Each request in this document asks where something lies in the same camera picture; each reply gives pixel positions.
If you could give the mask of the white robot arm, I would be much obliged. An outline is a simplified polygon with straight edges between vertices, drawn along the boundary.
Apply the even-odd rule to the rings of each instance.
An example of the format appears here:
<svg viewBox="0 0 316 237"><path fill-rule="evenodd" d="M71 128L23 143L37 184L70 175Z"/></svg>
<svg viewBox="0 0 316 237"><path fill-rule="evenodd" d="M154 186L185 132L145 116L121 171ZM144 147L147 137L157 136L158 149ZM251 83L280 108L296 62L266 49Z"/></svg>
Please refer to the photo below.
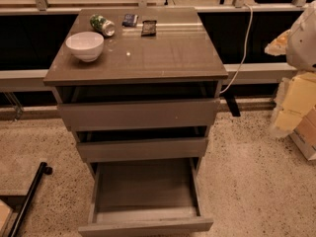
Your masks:
<svg viewBox="0 0 316 237"><path fill-rule="evenodd" d="M301 71L316 71L316 1L311 2L291 28L265 47L265 53L285 55L286 62Z"/></svg>

